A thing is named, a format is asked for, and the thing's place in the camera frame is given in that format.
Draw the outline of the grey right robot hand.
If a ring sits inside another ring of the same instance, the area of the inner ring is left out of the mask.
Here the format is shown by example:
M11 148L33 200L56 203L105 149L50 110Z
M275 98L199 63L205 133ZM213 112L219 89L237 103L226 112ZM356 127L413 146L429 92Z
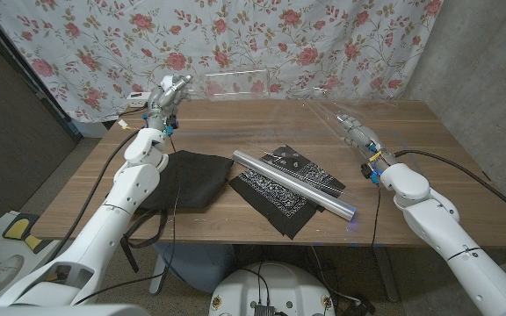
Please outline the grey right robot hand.
M394 155L388 152L379 136L371 128L362 125L355 117L347 114L337 114L336 118L347 134L342 138L342 142L356 147L379 173L397 163Z

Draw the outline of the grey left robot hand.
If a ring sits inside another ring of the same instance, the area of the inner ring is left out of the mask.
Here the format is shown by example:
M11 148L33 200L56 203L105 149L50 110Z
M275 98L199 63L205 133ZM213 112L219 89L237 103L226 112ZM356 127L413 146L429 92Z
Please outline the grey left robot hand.
M192 82L191 75L166 75L158 88L148 98L147 127L162 130L170 117L177 115L177 107L183 101L190 102L186 86Z

